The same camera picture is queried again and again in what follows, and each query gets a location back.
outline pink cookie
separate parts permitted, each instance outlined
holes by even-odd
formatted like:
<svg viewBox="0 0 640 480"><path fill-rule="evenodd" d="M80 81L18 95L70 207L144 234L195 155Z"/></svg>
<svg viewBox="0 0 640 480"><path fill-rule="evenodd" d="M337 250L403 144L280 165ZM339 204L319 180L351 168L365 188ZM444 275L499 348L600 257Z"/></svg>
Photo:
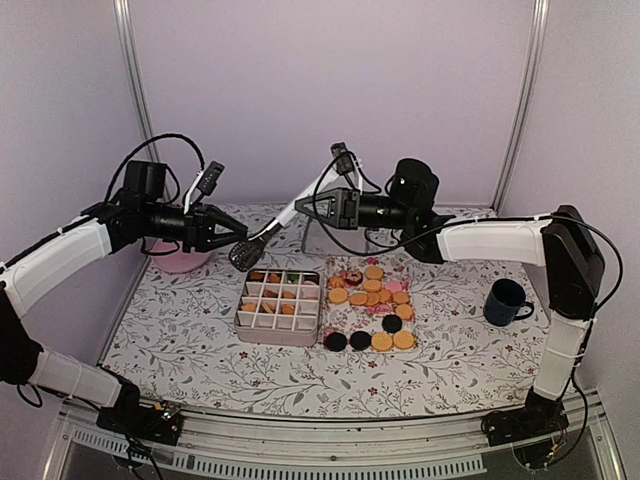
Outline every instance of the pink cookie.
<svg viewBox="0 0 640 480"><path fill-rule="evenodd" d="M402 284L400 282L387 282L384 284L384 288L389 290L391 293L401 292Z"/></svg>

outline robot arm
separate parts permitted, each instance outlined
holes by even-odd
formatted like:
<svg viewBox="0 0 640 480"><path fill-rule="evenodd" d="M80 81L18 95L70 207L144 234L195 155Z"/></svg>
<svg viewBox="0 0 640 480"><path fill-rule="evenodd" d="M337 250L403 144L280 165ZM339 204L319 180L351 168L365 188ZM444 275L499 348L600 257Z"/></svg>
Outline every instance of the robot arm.
<svg viewBox="0 0 640 480"><path fill-rule="evenodd" d="M425 263L477 259L546 267L551 326L538 374L522 409L488 416L486 423L492 445L566 428L562 397L586 349L604 257L574 207L515 221L450 222L453 216L432 210L438 184L424 163L404 159L387 183L387 196L337 188L298 200L296 209L317 219L330 236L327 226L402 230L400 246ZM322 214L310 207L320 202L328 205Z"/></svg>
<svg viewBox="0 0 640 480"><path fill-rule="evenodd" d="M224 167L212 167L217 178ZM124 187L113 201L87 209L35 248L0 266L0 381L28 383L89 401L106 412L101 426L115 430L124 426L137 430L141 438L174 443L180 432L179 416L173 423L158 422L163 412L154 414L141 407L135 385L40 345L29 338L21 323L38 300L71 275L146 236L179 241L183 250L200 252L246 238L247 228L217 207L196 201L183 210L158 202L165 171L163 164L130 162ZM198 176L202 178L215 183L206 172ZM229 231L217 232L217 226ZM142 416L154 426L153 431L144 431Z"/></svg>

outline divided storage box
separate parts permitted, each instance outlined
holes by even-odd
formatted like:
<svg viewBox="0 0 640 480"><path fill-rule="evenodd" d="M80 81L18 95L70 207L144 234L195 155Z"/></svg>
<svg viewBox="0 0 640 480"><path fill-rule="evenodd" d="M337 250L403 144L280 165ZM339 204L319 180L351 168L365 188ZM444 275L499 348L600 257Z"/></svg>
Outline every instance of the divided storage box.
<svg viewBox="0 0 640 480"><path fill-rule="evenodd" d="M235 317L243 342L310 347L318 340L320 274L300 270L251 270Z"/></svg>

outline black cookie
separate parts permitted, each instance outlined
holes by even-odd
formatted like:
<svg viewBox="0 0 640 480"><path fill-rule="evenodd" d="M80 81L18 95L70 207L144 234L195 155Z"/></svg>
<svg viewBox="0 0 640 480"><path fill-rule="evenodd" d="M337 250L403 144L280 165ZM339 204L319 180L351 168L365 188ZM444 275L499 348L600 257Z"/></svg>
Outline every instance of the black cookie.
<svg viewBox="0 0 640 480"><path fill-rule="evenodd" d="M387 315L382 320L382 328L387 333L396 333L402 330L402 319L397 315Z"/></svg>
<svg viewBox="0 0 640 480"><path fill-rule="evenodd" d="M371 346L371 335L362 330L353 332L349 338L349 344L354 350L366 350Z"/></svg>
<svg viewBox="0 0 640 480"><path fill-rule="evenodd" d="M327 335L327 338L324 339L324 346L327 347L327 350L331 350L332 352L341 352L347 348L347 337L342 333L333 332Z"/></svg>

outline navy blue mug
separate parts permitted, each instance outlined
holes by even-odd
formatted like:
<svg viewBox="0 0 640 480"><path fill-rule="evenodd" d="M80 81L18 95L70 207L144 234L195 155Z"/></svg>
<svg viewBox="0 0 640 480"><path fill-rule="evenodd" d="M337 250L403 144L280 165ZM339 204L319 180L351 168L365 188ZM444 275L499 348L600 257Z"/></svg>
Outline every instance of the navy blue mug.
<svg viewBox="0 0 640 480"><path fill-rule="evenodd" d="M522 307L529 307L529 312L518 315ZM519 283L501 278L491 287L491 292L484 304L484 318L496 327L506 327L514 320L524 320L533 315L533 303L527 302L527 295Z"/></svg>

